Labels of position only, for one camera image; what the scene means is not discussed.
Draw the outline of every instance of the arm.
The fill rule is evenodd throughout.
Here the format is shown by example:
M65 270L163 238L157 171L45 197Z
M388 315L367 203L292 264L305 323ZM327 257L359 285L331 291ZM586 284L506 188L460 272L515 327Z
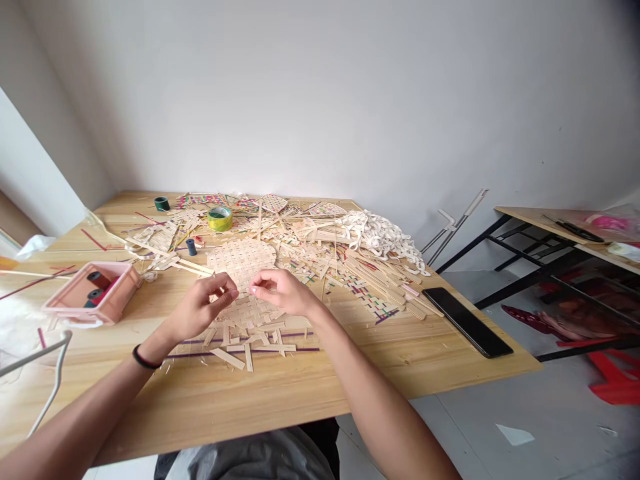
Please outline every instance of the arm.
M256 297L311 322L342 384L358 430L386 477L460 479L420 415L311 290L285 270L262 270L251 285Z
M210 302L210 296L218 298ZM198 280L174 312L138 348L159 365L180 342L200 335L238 297L226 273ZM115 424L154 370L133 356L66 406L0 461L4 479L81 479Z

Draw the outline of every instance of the hand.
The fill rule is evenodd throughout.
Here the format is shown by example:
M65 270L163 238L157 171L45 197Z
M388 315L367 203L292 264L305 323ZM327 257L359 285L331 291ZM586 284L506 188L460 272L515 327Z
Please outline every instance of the hand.
M291 315L308 317L324 306L306 285L287 270L260 270L252 278L249 292Z
M177 345L204 332L236 298L238 287L226 272L196 280L159 329Z

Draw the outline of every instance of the black wristband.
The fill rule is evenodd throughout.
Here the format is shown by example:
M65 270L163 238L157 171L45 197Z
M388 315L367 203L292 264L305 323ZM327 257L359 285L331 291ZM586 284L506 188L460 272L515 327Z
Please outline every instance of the black wristband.
M133 351L131 352L133 354L133 358L135 358L136 362L138 362L144 368L148 368L150 370L158 370L158 368L162 367L162 363L160 365L152 365L148 361L144 360L144 358L142 358L140 356L140 354L138 354L138 347L139 346L140 346L140 344L136 345L134 347Z

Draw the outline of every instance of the scissors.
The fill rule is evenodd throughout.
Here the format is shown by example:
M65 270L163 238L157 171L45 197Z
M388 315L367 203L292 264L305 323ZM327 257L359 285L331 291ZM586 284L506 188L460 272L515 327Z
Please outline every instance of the scissors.
M598 237L596 234L591 233L590 231L584 230L580 227L578 227L577 225L568 222L566 220L562 220L562 219L557 219L554 217L550 217L548 215L542 215L544 218L551 220L552 222L554 222L556 225L560 225L562 228L564 228L565 230L570 231L572 234L577 235L578 237L584 239L584 240L589 240L589 241L593 241L593 242L598 242L598 243L604 243L605 240L602 237Z

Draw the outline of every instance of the dark pants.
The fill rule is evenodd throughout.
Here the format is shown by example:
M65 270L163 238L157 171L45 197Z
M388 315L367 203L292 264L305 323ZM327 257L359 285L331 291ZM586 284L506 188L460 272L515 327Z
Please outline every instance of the dark pants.
M338 427L338 422L336 422L335 418L303 423L298 426L313 440L325 456L335 480L340 480L340 457L338 456L338 446L335 444L336 440L338 440L340 427ZM178 453L179 451L175 451L158 455L153 480L165 480L167 478Z

